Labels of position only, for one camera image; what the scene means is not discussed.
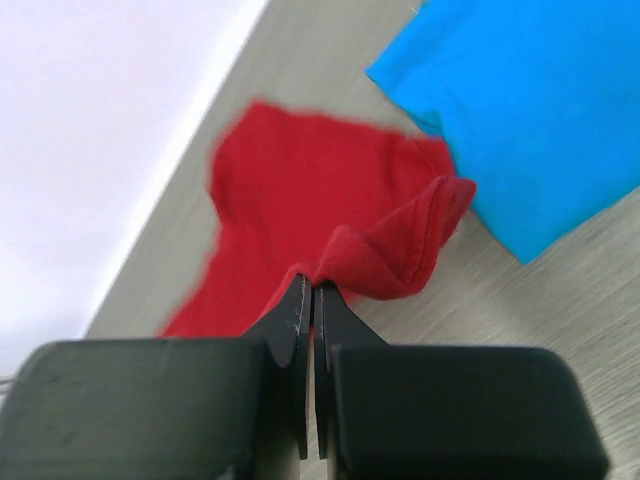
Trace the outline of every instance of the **clothing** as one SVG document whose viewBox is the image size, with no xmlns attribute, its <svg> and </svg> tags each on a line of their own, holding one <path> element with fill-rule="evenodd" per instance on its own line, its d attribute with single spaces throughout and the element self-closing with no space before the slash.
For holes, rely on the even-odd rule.
<svg viewBox="0 0 640 480">
<path fill-rule="evenodd" d="M 293 272 L 351 296 L 415 293 L 473 192 L 441 140 L 255 102 L 213 159 L 217 251 L 164 335 L 241 334 Z"/>
<path fill-rule="evenodd" d="M 368 69 L 518 259 L 640 184 L 640 3 L 431 0 Z"/>
</svg>

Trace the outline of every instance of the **white wall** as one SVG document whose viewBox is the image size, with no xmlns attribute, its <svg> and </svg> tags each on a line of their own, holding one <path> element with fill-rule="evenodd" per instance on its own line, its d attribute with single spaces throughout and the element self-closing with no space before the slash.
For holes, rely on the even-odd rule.
<svg viewBox="0 0 640 480">
<path fill-rule="evenodd" d="M 83 335 L 265 3 L 0 2 L 0 376 Z"/>
</svg>

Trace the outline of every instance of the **blue cloth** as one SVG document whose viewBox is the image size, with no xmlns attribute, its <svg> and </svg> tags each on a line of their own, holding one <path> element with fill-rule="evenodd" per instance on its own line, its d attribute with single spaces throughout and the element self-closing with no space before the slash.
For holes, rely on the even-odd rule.
<svg viewBox="0 0 640 480">
<path fill-rule="evenodd" d="M 367 73 L 518 259 L 640 184 L 638 0 L 431 0 Z"/>
</svg>

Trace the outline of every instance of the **wood grain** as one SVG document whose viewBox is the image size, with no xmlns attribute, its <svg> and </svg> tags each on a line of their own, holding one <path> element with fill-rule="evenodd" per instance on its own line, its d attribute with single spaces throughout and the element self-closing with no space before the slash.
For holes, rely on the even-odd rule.
<svg viewBox="0 0 640 480">
<path fill-rule="evenodd" d="M 205 193 L 208 151 L 253 96 L 415 131 L 367 79 L 417 2 L 272 0 L 213 103 L 88 332 L 148 336 L 195 285 L 216 219 Z M 640 471 L 640 195 L 633 194 L 519 265 L 473 214 L 415 297 L 356 307 L 398 343 L 543 345 L 577 373 L 615 462 Z M 306 461 L 302 478 L 325 478 Z"/>
</svg>

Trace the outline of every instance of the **red cloth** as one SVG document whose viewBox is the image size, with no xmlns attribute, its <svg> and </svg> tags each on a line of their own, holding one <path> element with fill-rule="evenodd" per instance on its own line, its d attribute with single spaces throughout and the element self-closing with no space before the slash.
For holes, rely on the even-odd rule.
<svg viewBox="0 0 640 480">
<path fill-rule="evenodd" d="M 217 252 L 164 335 L 239 335 L 295 272 L 372 298 L 416 293 L 474 192 L 441 140 L 255 102 L 214 158 Z"/>
</svg>

